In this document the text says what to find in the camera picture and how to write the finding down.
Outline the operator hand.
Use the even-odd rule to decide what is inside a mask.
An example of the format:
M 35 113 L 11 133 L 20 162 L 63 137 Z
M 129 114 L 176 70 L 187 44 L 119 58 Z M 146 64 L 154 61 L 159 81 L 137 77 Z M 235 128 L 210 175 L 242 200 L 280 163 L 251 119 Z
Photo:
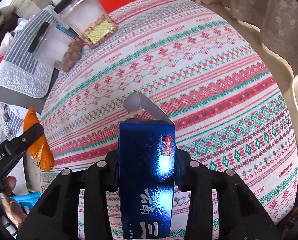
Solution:
M 22 211 L 21 206 L 13 198 L 9 197 L 16 187 L 16 183 L 15 177 L 6 177 L 3 180 L 3 191 L 0 193 L 0 198 L 7 217 L 17 229 L 20 229 L 27 215 Z

